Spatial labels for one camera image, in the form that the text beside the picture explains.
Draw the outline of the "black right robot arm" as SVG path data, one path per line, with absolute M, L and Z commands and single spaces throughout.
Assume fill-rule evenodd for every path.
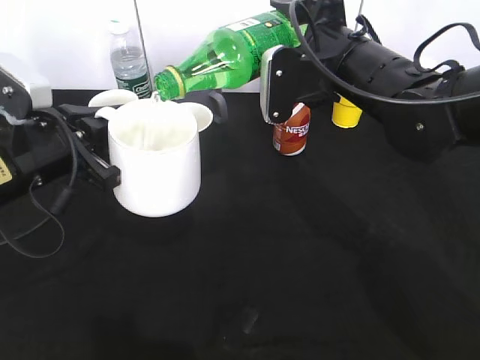
M 365 16 L 347 28 L 342 1 L 274 1 L 299 40 L 271 46 L 262 59 L 260 104 L 265 122 L 285 122 L 297 103 L 346 98 L 376 119 L 391 146 L 418 160 L 455 146 L 479 144 L 479 69 L 449 59 L 420 63 L 381 44 Z

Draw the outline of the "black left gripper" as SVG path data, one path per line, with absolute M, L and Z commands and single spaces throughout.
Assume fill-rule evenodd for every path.
M 54 200 L 68 204 L 81 173 L 93 185 L 111 191 L 121 184 L 121 170 L 109 164 L 108 121 L 96 117 L 98 106 L 62 104 L 53 109 L 49 80 L 20 58 L 1 54 L 1 204 L 26 194 L 31 185 L 70 173 Z M 74 133 L 73 139 L 68 127 Z

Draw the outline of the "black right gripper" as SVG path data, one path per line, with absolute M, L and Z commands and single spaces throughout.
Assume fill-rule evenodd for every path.
M 430 160 L 459 140 L 451 94 L 453 71 L 422 73 L 386 48 L 350 48 L 331 58 L 302 53 L 321 80 L 379 121 L 388 142 L 408 158 Z M 300 54 L 277 45 L 260 63 L 260 107 L 266 123 L 284 123 L 298 97 Z

